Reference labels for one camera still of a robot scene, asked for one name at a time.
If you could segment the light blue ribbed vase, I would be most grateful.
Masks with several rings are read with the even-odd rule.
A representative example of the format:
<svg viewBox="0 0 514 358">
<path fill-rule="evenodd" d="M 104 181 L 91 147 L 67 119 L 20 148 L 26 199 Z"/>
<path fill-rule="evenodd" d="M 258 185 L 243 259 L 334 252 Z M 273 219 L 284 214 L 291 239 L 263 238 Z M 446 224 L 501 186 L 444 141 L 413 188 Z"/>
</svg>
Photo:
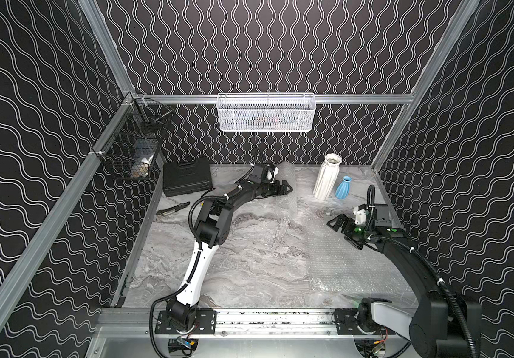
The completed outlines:
<svg viewBox="0 0 514 358">
<path fill-rule="evenodd" d="M 343 177 L 342 182 L 339 183 L 335 191 L 335 197 L 337 199 L 344 200 L 349 195 L 351 181 L 352 179 L 348 175 Z"/>
</svg>

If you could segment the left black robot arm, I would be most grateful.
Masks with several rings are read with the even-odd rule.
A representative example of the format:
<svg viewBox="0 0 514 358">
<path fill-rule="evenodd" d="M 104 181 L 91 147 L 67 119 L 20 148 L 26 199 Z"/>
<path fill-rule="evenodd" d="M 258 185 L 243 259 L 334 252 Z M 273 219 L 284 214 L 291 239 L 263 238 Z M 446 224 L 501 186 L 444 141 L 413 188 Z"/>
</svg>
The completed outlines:
<svg viewBox="0 0 514 358">
<path fill-rule="evenodd" d="M 199 198 L 187 217 L 188 227 L 194 236 L 194 250 L 184 279 L 177 291 L 155 300 L 151 310 L 165 302 L 166 315 L 177 332 L 193 331 L 204 278 L 215 253 L 227 240 L 233 214 L 251 201 L 285 196 L 292 191 L 293 187 L 287 180 L 264 183 L 243 180 L 231 192 Z"/>
</svg>

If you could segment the bubble wrap roll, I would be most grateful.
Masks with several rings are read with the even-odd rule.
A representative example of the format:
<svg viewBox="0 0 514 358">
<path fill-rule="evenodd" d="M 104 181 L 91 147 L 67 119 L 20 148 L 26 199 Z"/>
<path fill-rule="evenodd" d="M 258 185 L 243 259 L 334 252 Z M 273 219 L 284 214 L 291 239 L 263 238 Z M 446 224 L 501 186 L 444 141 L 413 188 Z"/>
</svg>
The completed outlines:
<svg viewBox="0 0 514 358">
<path fill-rule="evenodd" d="M 289 162 L 278 165 L 279 173 L 276 180 L 281 184 L 282 195 L 275 198 L 277 213 L 286 219 L 293 219 L 297 215 L 297 194 L 295 166 Z"/>
</svg>

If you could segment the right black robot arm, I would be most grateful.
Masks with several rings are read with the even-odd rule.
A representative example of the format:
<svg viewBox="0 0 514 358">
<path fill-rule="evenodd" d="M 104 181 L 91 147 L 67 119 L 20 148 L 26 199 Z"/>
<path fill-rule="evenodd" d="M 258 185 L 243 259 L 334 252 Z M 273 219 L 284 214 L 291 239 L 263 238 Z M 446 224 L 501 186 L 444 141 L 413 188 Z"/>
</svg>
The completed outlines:
<svg viewBox="0 0 514 358">
<path fill-rule="evenodd" d="M 360 225 L 344 214 L 327 225 L 341 232 L 356 249 L 370 248 L 386 256 L 417 297 L 413 313 L 394 307 L 387 299 L 362 299 L 354 317 L 360 331 L 390 329 L 407 340 L 420 357 L 479 356 L 481 305 L 455 292 L 403 229 Z"/>
</svg>

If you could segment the white ribbed vase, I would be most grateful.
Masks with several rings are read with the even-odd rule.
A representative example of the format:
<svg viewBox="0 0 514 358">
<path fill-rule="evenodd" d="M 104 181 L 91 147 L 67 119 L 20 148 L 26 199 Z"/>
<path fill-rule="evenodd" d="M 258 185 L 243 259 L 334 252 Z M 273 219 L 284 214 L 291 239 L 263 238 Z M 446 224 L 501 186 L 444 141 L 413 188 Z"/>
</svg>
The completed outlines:
<svg viewBox="0 0 514 358">
<path fill-rule="evenodd" d="M 342 157 L 340 155 L 330 153 L 325 156 L 313 190 L 316 199 L 324 201 L 328 198 L 340 172 L 341 163 Z"/>
</svg>

